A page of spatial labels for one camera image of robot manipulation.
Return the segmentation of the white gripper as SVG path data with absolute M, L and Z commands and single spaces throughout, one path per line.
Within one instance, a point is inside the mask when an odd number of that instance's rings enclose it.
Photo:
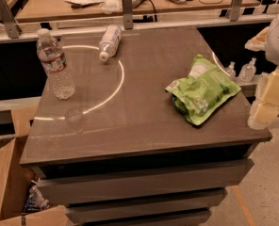
M 249 39 L 244 47 L 255 52 L 265 50 L 266 59 L 279 66 L 279 13 L 269 27 Z M 259 76 L 254 96 L 248 125 L 263 130 L 279 115 L 279 68 Z

